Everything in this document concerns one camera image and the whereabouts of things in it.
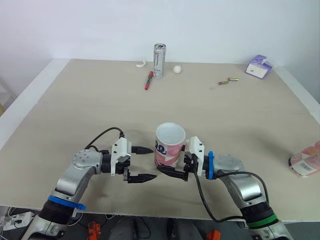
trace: red marker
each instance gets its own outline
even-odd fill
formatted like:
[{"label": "red marker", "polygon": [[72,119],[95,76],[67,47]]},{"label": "red marker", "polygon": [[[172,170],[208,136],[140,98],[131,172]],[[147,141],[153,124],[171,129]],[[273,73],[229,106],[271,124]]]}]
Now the red marker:
[{"label": "red marker", "polygon": [[149,85],[150,85],[150,83],[151,83],[151,79],[152,79],[153,76],[154,76],[154,72],[153,72],[153,71],[150,71],[150,72],[149,72],[149,75],[148,75],[148,80],[147,80],[146,83],[145,83],[145,87],[144,87],[145,90],[148,90]]}]

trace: green ring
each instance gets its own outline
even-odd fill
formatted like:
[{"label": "green ring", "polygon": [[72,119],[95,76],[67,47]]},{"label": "green ring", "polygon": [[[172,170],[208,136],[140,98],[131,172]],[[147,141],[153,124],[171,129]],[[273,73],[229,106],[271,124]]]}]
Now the green ring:
[{"label": "green ring", "polygon": [[276,219],[277,219],[277,216],[275,214],[272,214],[271,216],[269,216],[265,219],[262,219],[260,221],[254,221],[254,222],[247,223],[247,225],[249,228],[256,228],[256,227],[260,227],[260,226],[272,223]]}]

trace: silver can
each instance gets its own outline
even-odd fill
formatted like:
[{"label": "silver can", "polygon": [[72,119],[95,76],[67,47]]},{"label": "silver can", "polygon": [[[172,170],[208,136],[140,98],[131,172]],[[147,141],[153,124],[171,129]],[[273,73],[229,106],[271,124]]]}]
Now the silver can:
[{"label": "silver can", "polygon": [[153,76],[162,78],[165,75],[166,45],[157,43],[153,49]]}]

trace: purple tissue box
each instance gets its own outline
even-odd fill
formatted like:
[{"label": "purple tissue box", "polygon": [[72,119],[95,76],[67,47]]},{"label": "purple tissue box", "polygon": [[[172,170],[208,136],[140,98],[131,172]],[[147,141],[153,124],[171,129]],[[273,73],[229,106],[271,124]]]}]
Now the purple tissue box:
[{"label": "purple tissue box", "polygon": [[267,61],[267,57],[257,55],[253,60],[249,62],[248,66],[245,69],[245,72],[259,79],[263,79],[271,69],[272,66]]}]

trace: white wall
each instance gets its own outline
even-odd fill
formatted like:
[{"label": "white wall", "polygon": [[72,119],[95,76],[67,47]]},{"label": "white wall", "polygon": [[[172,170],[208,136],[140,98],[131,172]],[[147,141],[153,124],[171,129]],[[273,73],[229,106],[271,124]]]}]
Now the white wall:
[{"label": "white wall", "polygon": [[276,60],[320,101],[319,0],[1,0],[0,78],[19,94],[51,58]]}]

